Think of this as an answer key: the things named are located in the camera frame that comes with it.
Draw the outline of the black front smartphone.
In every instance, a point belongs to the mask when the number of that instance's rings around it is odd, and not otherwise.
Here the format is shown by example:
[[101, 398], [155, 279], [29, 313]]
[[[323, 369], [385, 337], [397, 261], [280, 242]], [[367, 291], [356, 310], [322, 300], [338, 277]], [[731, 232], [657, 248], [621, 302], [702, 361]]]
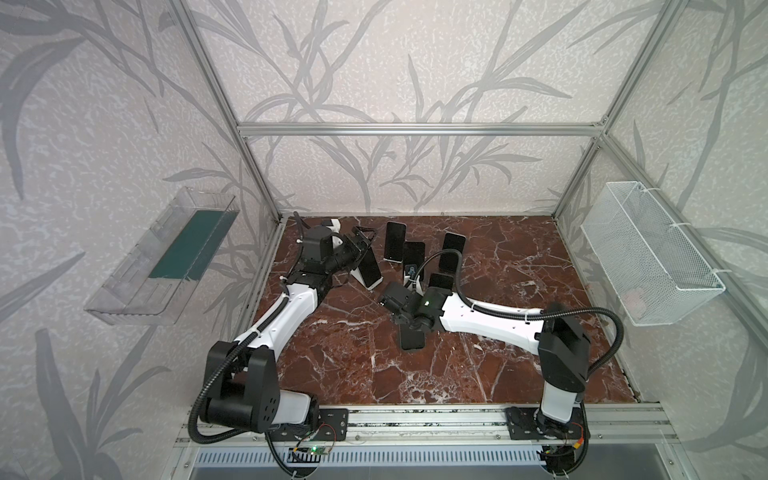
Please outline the black front smartphone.
[[426, 335], [422, 327], [423, 322], [419, 317], [399, 325], [399, 344], [403, 351], [417, 351], [425, 347]]

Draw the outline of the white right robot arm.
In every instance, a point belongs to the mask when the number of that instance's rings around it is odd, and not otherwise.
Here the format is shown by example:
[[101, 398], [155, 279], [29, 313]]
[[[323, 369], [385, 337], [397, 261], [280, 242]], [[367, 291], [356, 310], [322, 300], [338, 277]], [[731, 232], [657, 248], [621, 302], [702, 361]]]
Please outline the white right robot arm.
[[544, 382], [539, 406], [543, 421], [568, 423], [586, 391], [591, 340], [572, 316], [463, 299], [439, 287], [419, 293], [397, 282], [387, 285], [379, 304], [395, 323], [413, 330], [473, 334], [537, 356]]

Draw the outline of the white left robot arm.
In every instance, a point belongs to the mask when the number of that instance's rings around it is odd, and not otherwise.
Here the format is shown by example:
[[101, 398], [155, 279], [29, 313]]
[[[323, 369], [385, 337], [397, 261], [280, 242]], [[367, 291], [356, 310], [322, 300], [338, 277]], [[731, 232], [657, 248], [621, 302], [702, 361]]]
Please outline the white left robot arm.
[[376, 233], [356, 226], [343, 234], [335, 219], [312, 227], [298, 220], [296, 225], [299, 252], [279, 281], [276, 301], [245, 332], [232, 341], [216, 342], [207, 354], [204, 382], [187, 421], [188, 435], [196, 443], [280, 429], [307, 434], [320, 426], [317, 399], [281, 389], [277, 362], [298, 327], [334, 288], [336, 274], [366, 281], [359, 269], [376, 262]]

